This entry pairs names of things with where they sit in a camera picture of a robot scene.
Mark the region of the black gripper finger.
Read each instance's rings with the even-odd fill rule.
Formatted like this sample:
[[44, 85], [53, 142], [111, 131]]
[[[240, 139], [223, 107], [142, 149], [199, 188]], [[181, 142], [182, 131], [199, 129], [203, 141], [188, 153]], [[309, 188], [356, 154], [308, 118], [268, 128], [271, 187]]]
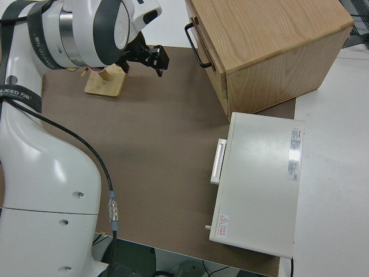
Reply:
[[154, 55], [160, 56], [164, 61], [164, 70], [168, 69], [170, 59], [167, 55], [165, 48], [162, 45], [156, 45], [153, 47]]
[[158, 55], [150, 56], [146, 59], [146, 63], [148, 67], [155, 70], [158, 77], [163, 76], [164, 61], [160, 56]]

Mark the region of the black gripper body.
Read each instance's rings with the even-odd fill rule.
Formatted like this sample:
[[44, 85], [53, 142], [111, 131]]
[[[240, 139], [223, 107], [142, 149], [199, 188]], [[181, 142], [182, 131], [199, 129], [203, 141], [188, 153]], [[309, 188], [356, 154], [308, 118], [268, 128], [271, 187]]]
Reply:
[[142, 32], [127, 44], [124, 55], [123, 55], [123, 71], [129, 71], [128, 61], [138, 62], [147, 67], [154, 67], [154, 61], [152, 59], [152, 54], [154, 53], [154, 48], [150, 48], [145, 41]]

